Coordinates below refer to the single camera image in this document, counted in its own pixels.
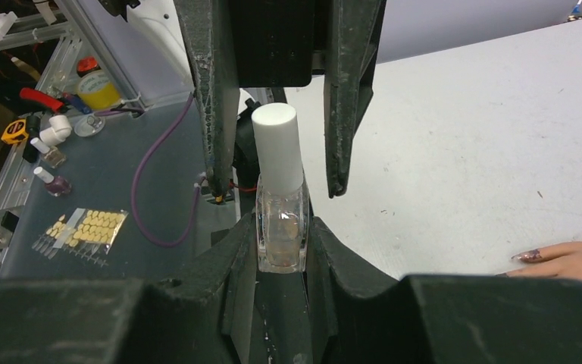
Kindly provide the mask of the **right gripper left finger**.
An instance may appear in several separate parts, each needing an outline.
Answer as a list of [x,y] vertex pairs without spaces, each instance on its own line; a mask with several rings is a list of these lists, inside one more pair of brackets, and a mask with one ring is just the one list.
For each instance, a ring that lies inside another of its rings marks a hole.
[[256,219],[171,278],[0,280],[0,363],[247,363]]

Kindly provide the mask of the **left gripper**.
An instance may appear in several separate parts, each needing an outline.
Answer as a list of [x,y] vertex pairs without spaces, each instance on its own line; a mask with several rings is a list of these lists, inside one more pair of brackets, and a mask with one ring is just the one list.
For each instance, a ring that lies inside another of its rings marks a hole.
[[314,55],[324,50],[327,188],[330,198],[344,195],[354,137],[374,95],[386,2],[182,0],[174,5],[195,85],[212,195],[229,190],[239,86],[306,86],[321,69]]

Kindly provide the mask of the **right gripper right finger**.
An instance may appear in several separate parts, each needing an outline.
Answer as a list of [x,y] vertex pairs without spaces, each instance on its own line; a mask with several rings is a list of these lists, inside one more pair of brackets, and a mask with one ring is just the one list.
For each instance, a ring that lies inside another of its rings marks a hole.
[[313,218],[306,263],[316,363],[582,363],[582,282],[396,280]]

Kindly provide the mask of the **clear nail polish bottle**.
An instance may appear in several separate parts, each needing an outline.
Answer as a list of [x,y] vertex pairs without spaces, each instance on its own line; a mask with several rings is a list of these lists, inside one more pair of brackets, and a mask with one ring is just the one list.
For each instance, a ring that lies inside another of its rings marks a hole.
[[271,193],[258,179],[255,200],[258,270],[304,272],[308,245],[310,195],[307,184],[292,193]]

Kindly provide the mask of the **white pipe elbow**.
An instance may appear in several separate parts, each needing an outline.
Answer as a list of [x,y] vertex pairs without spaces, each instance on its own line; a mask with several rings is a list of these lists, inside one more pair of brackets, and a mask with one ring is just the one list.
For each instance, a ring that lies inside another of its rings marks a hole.
[[48,120],[49,126],[39,132],[39,138],[47,146],[58,146],[72,134],[72,126],[65,115],[53,115]]

